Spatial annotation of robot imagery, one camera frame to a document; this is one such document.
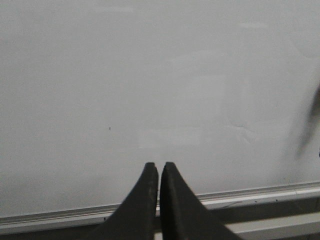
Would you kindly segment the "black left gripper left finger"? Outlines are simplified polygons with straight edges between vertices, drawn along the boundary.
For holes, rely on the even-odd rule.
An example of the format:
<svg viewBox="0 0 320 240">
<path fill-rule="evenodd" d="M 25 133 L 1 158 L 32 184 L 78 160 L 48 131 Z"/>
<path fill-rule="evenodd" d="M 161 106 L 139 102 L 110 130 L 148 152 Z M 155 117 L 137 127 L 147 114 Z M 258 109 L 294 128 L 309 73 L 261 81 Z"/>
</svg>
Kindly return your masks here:
<svg viewBox="0 0 320 240">
<path fill-rule="evenodd" d="M 86 240 L 153 240 L 159 174 L 153 162 L 144 165 L 125 200 Z"/>
</svg>

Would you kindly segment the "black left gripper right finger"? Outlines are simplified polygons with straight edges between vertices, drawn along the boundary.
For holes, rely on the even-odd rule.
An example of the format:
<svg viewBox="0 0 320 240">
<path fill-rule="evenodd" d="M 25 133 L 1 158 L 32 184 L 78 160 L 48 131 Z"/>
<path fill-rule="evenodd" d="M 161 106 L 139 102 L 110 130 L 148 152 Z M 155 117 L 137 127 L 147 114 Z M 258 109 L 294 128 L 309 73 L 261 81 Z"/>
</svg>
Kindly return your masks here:
<svg viewBox="0 0 320 240">
<path fill-rule="evenodd" d="M 239 240 L 196 197 L 173 162 L 166 162 L 160 184 L 164 240 Z"/>
</svg>

